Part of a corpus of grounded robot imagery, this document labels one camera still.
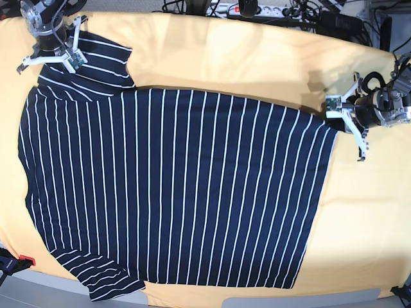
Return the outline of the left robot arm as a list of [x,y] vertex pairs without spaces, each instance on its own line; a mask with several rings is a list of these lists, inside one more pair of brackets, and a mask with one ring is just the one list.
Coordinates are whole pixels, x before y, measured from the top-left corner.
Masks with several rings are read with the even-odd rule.
[[354,135],[359,161],[369,150],[366,138],[371,128],[392,128],[410,123],[410,53],[394,57],[389,81],[372,71],[361,77],[354,73],[354,84],[337,96],[335,112],[344,123],[344,132]]

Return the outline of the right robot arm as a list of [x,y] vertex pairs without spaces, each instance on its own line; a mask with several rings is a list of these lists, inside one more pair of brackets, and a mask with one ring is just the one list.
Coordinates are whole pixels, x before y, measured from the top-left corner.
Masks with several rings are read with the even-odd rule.
[[61,64],[74,74],[87,59],[79,48],[80,27],[87,21],[86,15],[75,17],[71,24],[65,18],[78,13],[85,1],[39,0],[39,1],[2,1],[1,20],[22,17],[29,33],[36,40],[33,54],[26,56],[18,73],[37,64]]

